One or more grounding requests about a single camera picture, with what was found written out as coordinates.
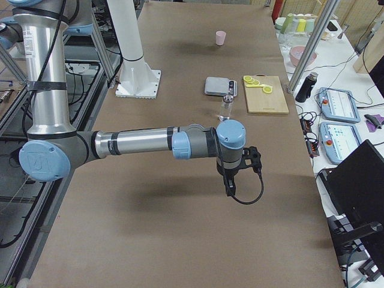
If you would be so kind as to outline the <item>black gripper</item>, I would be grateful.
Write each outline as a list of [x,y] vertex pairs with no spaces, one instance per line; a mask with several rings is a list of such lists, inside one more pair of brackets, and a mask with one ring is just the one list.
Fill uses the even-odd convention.
[[230,163],[224,160],[222,150],[218,151],[217,171],[223,178],[226,196],[236,197],[235,176],[240,170],[252,169],[259,177],[260,186],[262,186],[261,154],[255,146],[243,148],[241,157],[233,163],[235,166],[228,168]]

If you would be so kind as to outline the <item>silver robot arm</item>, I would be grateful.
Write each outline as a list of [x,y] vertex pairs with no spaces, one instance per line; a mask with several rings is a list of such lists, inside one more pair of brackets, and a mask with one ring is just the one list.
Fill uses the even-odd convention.
[[191,124],[109,133],[78,131],[69,116],[63,36],[95,31],[91,2],[13,1],[12,6],[18,35],[1,41],[24,45],[32,126],[19,162],[29,176],[55,181],[108,155],[152,151],[171,151],[177,159],[216,158],[230,197],[235,196],[234,177],[239,170],[251,168],[261,174],[260,153],[245,146],[245,127],[236,120],[225,120],[215,128]]

